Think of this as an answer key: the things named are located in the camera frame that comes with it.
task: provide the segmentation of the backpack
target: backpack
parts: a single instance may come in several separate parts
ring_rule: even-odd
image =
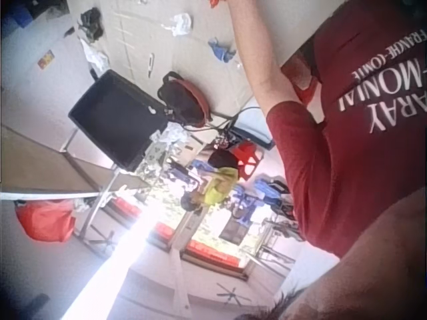
[[[209,105],[203,93],[176,72],[163,78],[157,96],[166,104],[166,116],[171,122],[182,126],[202,128],[211,121]]]

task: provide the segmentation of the red bag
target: red bag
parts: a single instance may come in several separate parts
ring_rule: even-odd
[[[28,201],[16,208],[25,233],[34,240],[66,242],[73,233],[75,218],[73,201]]]

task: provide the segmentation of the sleeve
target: sleeve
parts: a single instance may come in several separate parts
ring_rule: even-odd
[[[314,213],[311,209],[324,208],[328,200],[331,185],[328,143],[311,113],[300,103],[279,103],[268,113],[267,124],[284,163],[296,215],[304,231],[308,215]]]

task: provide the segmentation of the black cable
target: black cable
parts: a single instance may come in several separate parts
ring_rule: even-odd
[[[250,110],[250,109],[261,109],[261,108],[260,107],[248,107],[246,109],[242,109],[239,112],[237,112],[231,119],[225,120],[223,123],[221,123],[220,125],[218,125],[216,127],[211,127],[211,128],[206,128],[206,129],[199,129],[199,130],[191,130],[191,129],[187,129],[186,127],[183,127],[183,128],[186,131],[188,131],[188,132],[202,132],[202,131],[209,131],[209,130],[216,130],[216,131],[223,130],[224,128],[221,128],[223,125],[236,120],[239,117],[239,115],[241,115],[243,112],[245,112],[247,110]]]

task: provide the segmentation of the person in yellow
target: person in yellow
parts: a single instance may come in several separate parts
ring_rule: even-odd
[[[207,163],[216,168],[216,172],[198,170],[203,176],[210,176],[212,180],[206,187],[205,193],[198,190],[185,192],[181,198],[181,206],[186,211],[195,211],[202,205],[221,203],[239,181],[239,160],[226,150],[215,150]]]

